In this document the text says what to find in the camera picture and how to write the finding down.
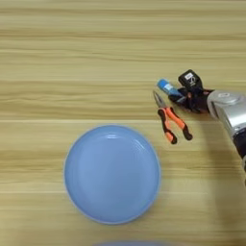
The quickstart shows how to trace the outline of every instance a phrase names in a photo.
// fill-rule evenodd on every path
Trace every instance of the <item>pliers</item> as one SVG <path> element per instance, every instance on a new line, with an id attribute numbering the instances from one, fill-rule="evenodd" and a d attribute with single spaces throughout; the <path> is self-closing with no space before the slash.
<path id="1" fill-rule="evenodd" d="M 162 127 L 163 127 L 163 130 L 164 130 L 164 133 L 167 139 L 172 144 L 176 144 L 178 142 L 178 139 L 170 130 L 170 125 L 168 121 L 168 116 L 169 116 L 169 118 L 171 118 L 183 130 L 185 139 L 191 140 L 193 136 L 189 132 L 188 127 L 184 123 L 184 121 L 174 112 L 172 107 L 166 106 L 165 102 L 155 91 L 153 91 L 153 93 L 154 93 L 156 103 L 159 106 L 158 115 L 160 116 L 160 119 L 162 121 Z"/>

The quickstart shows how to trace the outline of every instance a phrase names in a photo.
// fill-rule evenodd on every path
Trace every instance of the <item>blue plate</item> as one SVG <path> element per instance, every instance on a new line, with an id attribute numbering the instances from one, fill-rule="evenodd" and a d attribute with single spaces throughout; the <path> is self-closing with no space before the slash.
<path id="1" fill-rule="evenodd" d="M 160 187 L 160 163 L 141 134 L 103 126 L 82 135 L 65 161 L 70 199 L 87 217 L 104 224 L 130 222 L 153 204 Z"/>

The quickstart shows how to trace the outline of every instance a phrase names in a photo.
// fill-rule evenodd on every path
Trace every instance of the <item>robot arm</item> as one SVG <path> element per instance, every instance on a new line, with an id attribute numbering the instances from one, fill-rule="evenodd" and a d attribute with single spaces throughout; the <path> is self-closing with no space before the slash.
<path id="1" fill-rule="evenodd" d="M 242 157 L 243 168 L 246 171 L 246 96 L 234 92 L 204 89 L 202 80 L 192 70 L 182 74 L 179 82 L 183 87 L 176 93 L 168 93 L 161 84 L 159 87 L 177 105 L 196 113 L 209 112 L 212 117 L 220 120 Z"/>
<path id="2" fill-rule="evenodd" d="M 223 123 L 234 142 L 246 171 L 246 96 L 215 90 L 209 95 L 207 102 L 211 116 Z"/>

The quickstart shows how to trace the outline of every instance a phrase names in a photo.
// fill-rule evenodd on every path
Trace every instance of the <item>plate rim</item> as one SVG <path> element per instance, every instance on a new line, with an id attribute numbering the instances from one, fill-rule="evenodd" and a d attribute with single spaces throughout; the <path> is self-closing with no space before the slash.
<path id="1" fill-rule="evenodd" d="M 66 178 L 65 178 L 65 170 L 66 170 L 66 166 L 67 166 L 67 159 L 68 159 L 68 156 L 70 154 L 70 151 L 72 150 L 73 146 L 77 143 L 77 141 L 79 141 L 82 137 L 88 135 L 89 133 L 93 132 L 93 131 L 96 131 L 100 128 L 106 128 L 106 127 L 116 127 L 116 128 L 123 128 L 123 129 L 126 129 L 130 132 L 134 132 L 135 134 L 137 135 L 140 135 L 146 142 L 147 144 L 149 145 L 151 151 L 153 152 L 154 156 L 155 156 L 155 159 L 156 159 L 156 166 L 157 166 L 157 171 L 158 171 L 158 180 L 157 180 L 157 189 L 155 190 L 155 192 L 153 192 L 153 198 L 147 203 L 147 205 L 144 207 L 144 209 L 142 209 L 137 215 L 135 216 L 132 216 L 130 217 L 129 219 L 125 219 L 125 220 L 122 220 L 122 221 L 117 221 L 117 222 L 110 222 L 110 221 L 104 221 L 104 220 L 100 220 L 100 219 L 97 219 L 95 217 L 92 217 L 91 215 L 87 214 L 84 210 L 82 210 L 75 202 L 74 200 L 72 199 L 71 195 L 70 195 L 70 192 L 68 190 L 68 187 L 67 187 L 67 183 L 66 183 Z M 160 184 L 161 184 L 161 168 L 160 168 L 160 159 L 159 159 L 159 156 L 154 148 L 154 146 L 151 144 L 151 142 L 147 139 L 147 137 L 145 137 L 143 134 L 141 134 L 139 131 L 131 128 L 131 127 L 128 127 L 128 126 L 123 126 L 123 125 L 119 125 L 119 124 L 108 124 L 108 125 L 101 125 L 101 126 L 97 126 L 97 127 L 93 127 L 89 130 L 87 130 L 84 134 L 81 134 L 77 137 L 77 139 L 75 141 L 73 141 L 73 143 L 70 145 L 69 149 L 68 149 L 68 152 L 66 154 L 66 157 L 63 161 L 63 185 L 65 187 L 65 191 L 66 191 L 66 194 L 68 195 L 68 198 L 69 200 L 72 202 L 72 204 L 75 206 L 75 208 L 77 208 L 77 210 L 82 213 L 86 218 L 92 220 L 92 221 L 95 221 L 97 223 L 100 223 L 100 224 L 105 224 L 105 225 L 121 225 L 121 224 L 126 224 L 126 223 L 129 223 L 131 221 L 134 221 L 136 220 L 138 217 L 140 217 L 141 215 L 143 215 L 154 203 L 155 201 L 157 200 L 158 198 L 158 194 L 160 193 Z"/>

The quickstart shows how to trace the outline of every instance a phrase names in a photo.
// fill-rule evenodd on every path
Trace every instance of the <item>orange pliers handle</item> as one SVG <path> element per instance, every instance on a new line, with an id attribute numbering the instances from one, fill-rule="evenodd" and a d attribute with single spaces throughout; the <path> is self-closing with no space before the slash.
<path id="1" fill-rule="evenodd" d="M 187 125 L 185 122 L 174 112 L 173 108 L 162 108 L 158 110 L 158 114 L 160 116 L 162 127 L 167 139 L 172 143 L 176 144 L 178 142 L 177 137 L 170 130 L 170 124 L 168 121 L 168 117 L 170 117 L 183 131 L 184 137 L 187 140 L 191 140 L 193 138 L 192 134 L 189 132 Z"/>

